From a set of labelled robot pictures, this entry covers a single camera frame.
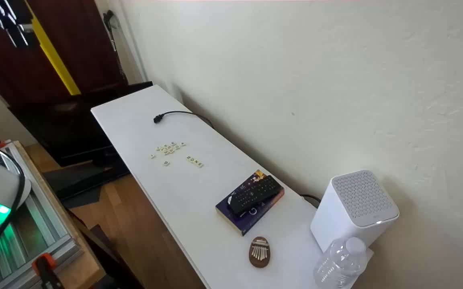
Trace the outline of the black remote control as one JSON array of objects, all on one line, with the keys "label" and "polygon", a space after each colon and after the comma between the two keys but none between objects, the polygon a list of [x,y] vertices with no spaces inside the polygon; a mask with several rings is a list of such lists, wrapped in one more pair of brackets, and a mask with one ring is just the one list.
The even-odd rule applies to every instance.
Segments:
[{"label": "black remote control", "polygon": [[265,177],[261,182],[256,182],[232,196],[228,206],[233,214],[240,216],[253,206],[278,195],[282,187],[273,177]]}]

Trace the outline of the brown oval wooden object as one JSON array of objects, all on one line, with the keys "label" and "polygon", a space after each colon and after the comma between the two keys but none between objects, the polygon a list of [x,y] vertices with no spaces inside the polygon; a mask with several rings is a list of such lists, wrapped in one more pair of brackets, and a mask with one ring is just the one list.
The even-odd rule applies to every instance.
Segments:
[{"label": "brown oval wooden object", "polygon": [[256,269],[265,269],[270,264],[270,243],[264,236],[251,241],[249,262]]}]

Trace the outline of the white cube speaker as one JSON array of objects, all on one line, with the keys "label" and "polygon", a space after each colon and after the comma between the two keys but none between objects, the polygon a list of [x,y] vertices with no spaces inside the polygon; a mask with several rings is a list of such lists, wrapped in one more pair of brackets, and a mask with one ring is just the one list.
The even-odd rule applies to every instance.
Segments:
[{"label": "white cube speaker", "polygon": [[400,211],[370,171],[333,177],[310,222],[318,248],[357,236],[370,248],[397,219]]}]

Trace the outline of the clear plastic bottle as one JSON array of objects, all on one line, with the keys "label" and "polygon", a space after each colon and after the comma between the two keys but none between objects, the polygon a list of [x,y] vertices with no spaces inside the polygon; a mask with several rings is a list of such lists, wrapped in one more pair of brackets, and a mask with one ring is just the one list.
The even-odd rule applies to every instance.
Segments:
[{"label": "clear plastic bottle", "polygon": [[355,236],[336,240],[317,262],[314,277],[318,289],[352,289],[367,270],[368,248]]}]

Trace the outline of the dark wooden cabinet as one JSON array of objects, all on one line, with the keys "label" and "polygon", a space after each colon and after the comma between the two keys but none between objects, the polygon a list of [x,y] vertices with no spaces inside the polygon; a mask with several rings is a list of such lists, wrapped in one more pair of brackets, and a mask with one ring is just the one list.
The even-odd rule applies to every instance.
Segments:
[{"label": "dark wooden cabinet", "polygon": [[0,97],[61,166],[118,159],[92,110],[148,89],[119,57],[105,0],[0,0]]}]

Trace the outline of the orange clamp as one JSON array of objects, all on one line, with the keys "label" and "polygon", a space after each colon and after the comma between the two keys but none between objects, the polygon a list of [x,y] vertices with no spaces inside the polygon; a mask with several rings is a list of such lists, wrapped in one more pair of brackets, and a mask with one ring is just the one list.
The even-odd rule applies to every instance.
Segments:
[{"label": "orange clamp", "polygon": [[36,275],[40,278],[42,289],[63,289],[60,278],[55,273],[55,261],[50,254],[42,254],[32,264]]}]

